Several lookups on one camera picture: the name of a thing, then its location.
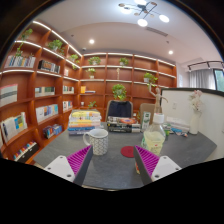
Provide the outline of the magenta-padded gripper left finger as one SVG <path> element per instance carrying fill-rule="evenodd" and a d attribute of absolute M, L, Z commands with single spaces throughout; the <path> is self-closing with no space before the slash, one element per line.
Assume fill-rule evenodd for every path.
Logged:
<path fill-rule="evenodd" d="M 92 156 L 93 147 L 89 145 L 68 157 L 59 155 L 44 170 L 81 186 Z"/>

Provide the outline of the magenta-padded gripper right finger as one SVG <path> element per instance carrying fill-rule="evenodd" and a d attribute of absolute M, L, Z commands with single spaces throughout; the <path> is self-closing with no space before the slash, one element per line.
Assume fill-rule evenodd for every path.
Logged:
<path fill-rule="evenodd" d="M 134 157 L 144 185 L 181 170 L 168 156 L 159 157 L 140 146 L 134 147 Z"/>

